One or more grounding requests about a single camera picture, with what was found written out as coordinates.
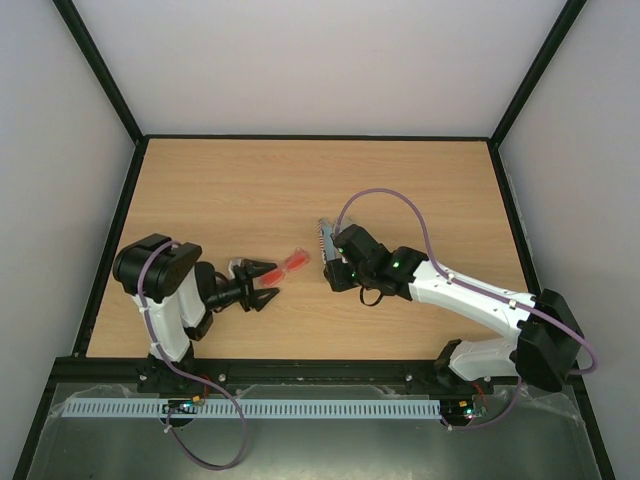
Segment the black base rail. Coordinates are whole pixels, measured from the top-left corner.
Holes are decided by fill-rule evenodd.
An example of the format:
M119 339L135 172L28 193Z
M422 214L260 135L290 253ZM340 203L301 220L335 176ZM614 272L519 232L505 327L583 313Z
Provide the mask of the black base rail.
M136 381L141 393L164 397L185 396L214 389L209 381L230 393L250 386L376 386L397 387L409 395L427 395L434 399L462 398L492 394L494 385L483 379L465 382L438 377L433 360L216 360L196 359L188 372L198 379L184 378L166 365L148 358L136 366Z

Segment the red sunglasses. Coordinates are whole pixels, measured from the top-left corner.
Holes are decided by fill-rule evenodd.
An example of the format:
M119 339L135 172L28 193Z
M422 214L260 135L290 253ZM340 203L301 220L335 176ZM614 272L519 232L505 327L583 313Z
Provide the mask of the red sunglasses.
M258 278L258 283L263 288L271 288L281 282L287 274L296 271L310 262L310 254L302 249L297 248L284 261L280 262L277 267Z

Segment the light blue cleaning cloth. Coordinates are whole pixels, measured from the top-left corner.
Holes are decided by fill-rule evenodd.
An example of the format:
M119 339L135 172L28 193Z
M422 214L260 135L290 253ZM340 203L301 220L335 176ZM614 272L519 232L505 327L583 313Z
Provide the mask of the light blue cleaning cloth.
M321 226L322 240L326 251L334 249L333 226L331 223L323 223Z

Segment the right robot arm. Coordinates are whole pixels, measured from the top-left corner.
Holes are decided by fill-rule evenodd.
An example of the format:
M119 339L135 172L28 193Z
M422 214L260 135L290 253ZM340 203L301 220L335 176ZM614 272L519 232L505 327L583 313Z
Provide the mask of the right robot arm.
M497 333L485 341L454 339L434 363L435 377L455 392L467 383L519 376L536 388L559 392L581 348L582 332L565 299L545 289L540 295L514 292L438 267L418 250L389 251L364 228L337 231L318 224L323 274L332 291L375 290L379 298L398 296L435 305Z

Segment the flag pattern glasses case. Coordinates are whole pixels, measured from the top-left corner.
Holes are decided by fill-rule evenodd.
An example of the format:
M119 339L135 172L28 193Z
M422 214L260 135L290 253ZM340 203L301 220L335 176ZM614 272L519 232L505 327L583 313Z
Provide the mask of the flag pattern glasses case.
M342 262L345 260L339 250L333 243L332 234L334 233L333 224L326 218L318 221L319 246L324 264L329 262Z

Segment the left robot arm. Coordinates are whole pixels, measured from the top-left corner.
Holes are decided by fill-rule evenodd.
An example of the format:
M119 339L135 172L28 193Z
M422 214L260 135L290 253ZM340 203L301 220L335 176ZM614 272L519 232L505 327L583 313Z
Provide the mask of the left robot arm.
M240 259L224 275L203 261L202 253L197 244L155 233L115 257L113 278L135 302L150 339L139 370L140 393L178 396L203 390L194 344L207 335L214 316L235 304L259 312L279 293L277 287L254 285L276 270L275 263Z

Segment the black aluminium frame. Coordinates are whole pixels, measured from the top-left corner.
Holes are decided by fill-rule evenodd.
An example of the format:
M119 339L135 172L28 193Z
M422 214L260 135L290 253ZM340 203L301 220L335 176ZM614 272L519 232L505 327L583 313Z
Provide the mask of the black aluminium frame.
M72 35L75 43L82 52L85 60L88 62L92 72L99 81L107 98L115 109L116 114L132 138L135 149L129 164L127 175L124 181L118 204L115 210L111 226L106 237L105 247L103 249L100 263L96 271L96 275L91 287L88 301L83 313L79 330L74 341L72 355L56 358L51 374L47 380L47 385L42 394L39 405L36 409L34 420L30 427L26 438L20 459L15 469L13 479L27 479L28 474L33 468L36 450L42 437L45 427L45 413L49 413L49 407L52 406L54 389L59 384L71 383L72 380L78 380L79 383L89 383L89 381L109 380L108 383L115 384L116 380L131 380L133 377L134 360L139 359L119 359L115 358L106 360L87 360L86 352L89 346L89 340L93 335L95 327L98 303L102 301L104 291L107 285L107 263L115 259L116 240L119 240L126 215L130 209L133 199L135 187L143 166L143 154L146 153L150 140L152 139L232 139L232 140L304 140L304 141L422 141L422 142L483 142L486 143L491 158L492 166L496 176L496 182L499 187L504 210L509 222L514 245L518 253L522 272L527 287L534 293L540 293L541 287L535 271L531 248L528 240L525 238L524 224L522 223L520 214L516 212L517 202L512 187L508 185L507 174L502 162L499 147L505 140L511 127L517 120L520 112L526 105L535 87L545 73L547 67L551 63L556 52L562 45L567 34L571 31L574 23L578 19L581 11L588 1L566 1L560 11L557 19L547 34L542 46L540 47L531 66L526 72L524 79L520 83L513 99L509 103L504 115L502 116L498 126L490 137L474 137L474 136L407 136L407 135L285 135L285 134L143 134L133 118L126 101L122 96L116 82L111 75L102 55L95 44L89 29L82 19L76 5L73 1L52 1L58 10L58 13L66 25L67 30ZM382 372L383 370L393 370L391 367L409 366L411 362L431 366L432 360L424 361L373 361L373 360L353 360L353 361L334 361L334 360L309 360L309 361L289 361L289 360L233 360L229 365L244 368L247 366L247 372L255 370L256 372L265 370L267 367L276 368L286 367L297 371L302 367L318 367L319 371L336 367L342 373L355 373L356 370L371 372ZM599 474L603 479L615 479L613 469L604 446L600 430L595 419L593 409L590 403L584 381L580 376L570 376L569 384L577 389L578 408L580 419L586 420L586 429L589 437L590 446L595 448L595 462L599 469Z

